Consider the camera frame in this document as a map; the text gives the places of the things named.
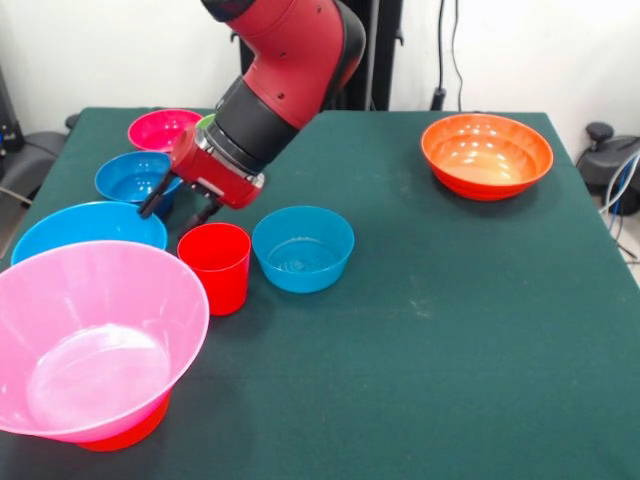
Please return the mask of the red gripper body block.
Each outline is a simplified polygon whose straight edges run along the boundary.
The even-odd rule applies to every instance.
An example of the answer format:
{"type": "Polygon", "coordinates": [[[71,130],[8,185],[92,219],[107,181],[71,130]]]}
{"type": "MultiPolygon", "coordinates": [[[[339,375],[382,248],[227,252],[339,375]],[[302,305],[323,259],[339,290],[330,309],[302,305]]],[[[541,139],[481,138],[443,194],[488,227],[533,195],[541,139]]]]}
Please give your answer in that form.
{"type": "Polygon", "coordinates": [[[264,186],[263,173],[250,173],[234,164],[203,129],[183,131],[170,153],[170,170],[184,182],[203,187],[232,209],[251,204],[264,186]]]}

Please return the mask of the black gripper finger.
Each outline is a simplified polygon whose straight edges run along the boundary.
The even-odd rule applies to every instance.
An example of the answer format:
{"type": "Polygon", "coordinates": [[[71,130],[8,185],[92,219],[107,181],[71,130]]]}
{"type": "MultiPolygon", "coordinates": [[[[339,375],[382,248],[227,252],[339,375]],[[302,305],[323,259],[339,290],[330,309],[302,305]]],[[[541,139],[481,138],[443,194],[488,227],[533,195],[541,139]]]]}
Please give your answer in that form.
{"type": "Polygon", "coordinates": [[[162,202],[164,193],[169,188],[172,181],[173,173],[166,172],[158,185],[139,206],[137,213],[142,219],[147,219],[155,211],[157,205],[162,202]]]}
{"type": "Polygon", "coordinates": [[[220,203],[218,200],[211,200],[210,203],[204,207],[201,211],[192,217],[192,225],[202,225],[209,218],[217,214],[220,210],[220,203]]]}

